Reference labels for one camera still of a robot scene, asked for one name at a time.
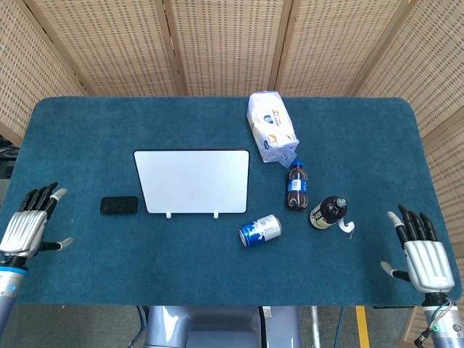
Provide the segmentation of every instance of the blue table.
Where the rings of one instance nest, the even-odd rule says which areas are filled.
[[[348,198],[353,239],[314,231],[285,207],[287,170],[264,164],[246,120],[248,98],[45,99],[35,108],[0,217],[24,194],[59,181],[68,194],[46,240],[63,252],[28,263],[22,302],[119,305],[416,305],[410,284],[380,261],[406,268],[386,216],[399,203],[433,219],[459,276],[410,105],[401,99],[286,98],[309,175],[310,206]],[[143,199],[134,149],[248,149],[245,214],[100,215],[104,196]],[[274,214],[283,235],[246,249],[238,228]],[[456,286],[452,296],[460,293]]]

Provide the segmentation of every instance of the metal stand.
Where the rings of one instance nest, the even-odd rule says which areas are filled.
[[[296,307],[271,307],[262,320],[258,307],[152,306],[145,348],[186,348],[191,331],[254,332],[257,348],[301,347]]]
[[[319,338],[319,317],[317,306],[311,306],[311,320],[312,320],[312,346],[320,348]]]

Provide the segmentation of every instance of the soy sauce bottle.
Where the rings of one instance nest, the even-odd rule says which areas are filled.
[[[316,230],[325,230],[342,219],[348,210],[345,197],[330,196],[314,208],[307,217],[307,222]]]

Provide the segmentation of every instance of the blue and white can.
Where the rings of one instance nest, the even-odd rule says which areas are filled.
[[[240,227],[239,235],[241,242],[246,247],[265,243],[282,234],[281,222],[274,215],[262,217],[251,223]]]

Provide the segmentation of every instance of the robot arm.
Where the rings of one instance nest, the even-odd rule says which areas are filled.
[[[422,348],[431,334],[436,348],[464,348],[463,323],[455,303],[447,296],[455,280],[443,244],[425,214],[419,218],[402,205],[399,211],[404,222],[393,212],[388,212],[388,216],[397,231],[408,271],[396,270],[387,262],[381,262],[381,266],[391,277],[411,282],[415,290],[425,295],[422,306],[428,326],[414,344]]]
[[[66,194],[61,188],[52,194],[58,183],[52,183],[26,194],[19,210],[13,214],[0,243],[4,261],[0,262],[0,337],[15,304],[22,280],[28,272],[26,262],[47,250],[63,250],[73,242],[44,242],[44,231],[57,202]]]

